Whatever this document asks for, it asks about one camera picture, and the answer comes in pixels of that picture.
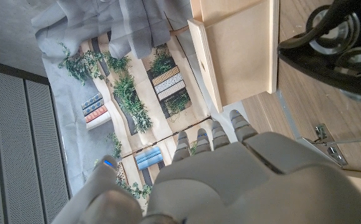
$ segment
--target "wooden cabinet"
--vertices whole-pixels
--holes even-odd
[[[276,91],[278,0],[191,0],[190,32],[204,84],[223,106]]]

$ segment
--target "red book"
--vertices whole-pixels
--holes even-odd
[[[103,105],[101,107],[99,107],[98,109],[96,109],[94,112],[88,114],[85,117],[85,121],[88,123],[90,121],[93,121],[95,118],[99,117],[100,115],[104,114],[105,112],[107,112],[106,107]]]

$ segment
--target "stack of books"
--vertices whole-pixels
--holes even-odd
[[[110,119],[110,114],[104,106],[101,93],[97,93],[84,102],[82,104],[82,110],[85,121],[87,122],[87,129],[95,128]]]

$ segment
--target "metal bracket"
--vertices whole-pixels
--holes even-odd
[[[315,127],[315,131],[318,139],[314,142],[314,146],[318,148],[318,150],[322,151],[325,155],[330,157],[334,162],[338,163],[340,166],[347,165],[347,161],[345,160],[344,155],[342,155],[340,149],[336,144],[332,144],[331,146],[327,144],[321,144],[326,142],[334,142],[328,128],[325,124],[319,124]]]

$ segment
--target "white robotic arm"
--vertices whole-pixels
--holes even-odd
[[[179,133],[145,217],[105,156],[54,223],[361,223],[361,193],[337,165],[280,134],[257,134],[235,110],[230,119],[238,142],[214,121],[213,151],[204,129],[194,156]]]

